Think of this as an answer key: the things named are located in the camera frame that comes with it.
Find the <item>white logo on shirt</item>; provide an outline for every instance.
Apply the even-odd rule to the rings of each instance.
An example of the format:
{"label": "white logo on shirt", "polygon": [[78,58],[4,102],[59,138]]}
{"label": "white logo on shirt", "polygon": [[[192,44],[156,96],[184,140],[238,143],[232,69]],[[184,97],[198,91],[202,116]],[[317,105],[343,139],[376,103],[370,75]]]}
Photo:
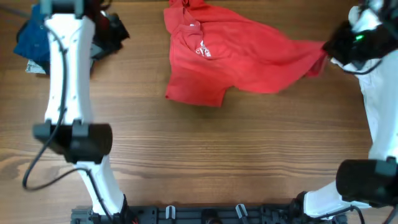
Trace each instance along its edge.
{"label": "white logo on shirt", "polygon": [[211,57],[210,50],[207,49],[207,47],[205,46],[205,44],[203,43],[203,41],[200,42],[200,46],[201,46],[201,47],[199,47],[199,48],[196,50],[197,54],[198,54],[198,55],[202,55],[203,57],[204,57],[205,55],[206,55],[206,57]]}

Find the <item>green light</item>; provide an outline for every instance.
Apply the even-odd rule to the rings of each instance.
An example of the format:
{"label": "green light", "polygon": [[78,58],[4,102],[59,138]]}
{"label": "green light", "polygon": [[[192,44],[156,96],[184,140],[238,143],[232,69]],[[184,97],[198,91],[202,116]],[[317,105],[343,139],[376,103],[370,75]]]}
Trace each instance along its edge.
{"label": "green light", "polygon": [[356,37],[355,37],[355,39],[358,41],[358,40],[362,40],[364,38],[364,35],[357,35]]}

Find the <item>wood grain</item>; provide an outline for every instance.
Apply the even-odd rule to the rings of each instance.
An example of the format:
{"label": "wood grain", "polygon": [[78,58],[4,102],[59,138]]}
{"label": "wood grain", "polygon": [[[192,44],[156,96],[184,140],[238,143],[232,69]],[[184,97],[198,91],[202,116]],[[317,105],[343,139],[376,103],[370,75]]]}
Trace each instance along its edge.
{"label": "wood grain", "polygon": [[[29,11],[31,1],[1,0]],[[293,39],[327,40],[354,1],[211,1]],[[166,100],[170,77],[166,1],[116,1],[131,38],[96,64],[91,99],[97,122],[114,131],[112,167],[131,205],[234,205],[288,202],[335,178],[344,159],[365,159],[371,145],[355,77],[328,65],[277,95],[231,89],[222,108]],[[40,144],[31,127],[42,122],[49,79],[24,72],[12,53],[23,19],[0,12],[0,223],[68,223],[70,209],[89,205],[79,176],[37,192],[21,179]],[[68,170],[44,154],[31,184]],[[366,211],[381,223],[389,209]]]}

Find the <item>blue cloth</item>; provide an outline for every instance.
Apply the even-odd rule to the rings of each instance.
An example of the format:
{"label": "blue cloth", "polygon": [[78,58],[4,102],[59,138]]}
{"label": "blue cloth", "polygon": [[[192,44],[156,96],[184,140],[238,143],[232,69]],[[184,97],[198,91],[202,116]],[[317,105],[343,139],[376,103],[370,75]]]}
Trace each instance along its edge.
{"label": "blue cloth", "polygon": [[40,14],[40,5],[37,4],[32,8],[31,19],[19,35],[18,44],[14,49],[15,54],[38,62],[50,61],[47,31],[37,22],[43,20],[44,16]]}

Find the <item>red cloth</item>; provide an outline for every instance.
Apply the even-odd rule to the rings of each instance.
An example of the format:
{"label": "red cloth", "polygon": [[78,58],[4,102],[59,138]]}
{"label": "red cloth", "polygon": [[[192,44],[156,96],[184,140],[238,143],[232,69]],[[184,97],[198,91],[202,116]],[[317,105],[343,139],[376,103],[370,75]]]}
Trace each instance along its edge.
{"label": "red cloth", "polygon": [[171,33],[168,99],[221,106],[229,87],[277,93],[323,68],[323,42],[289,40],[274,28],[204,0],[169,4],[164,10]]}

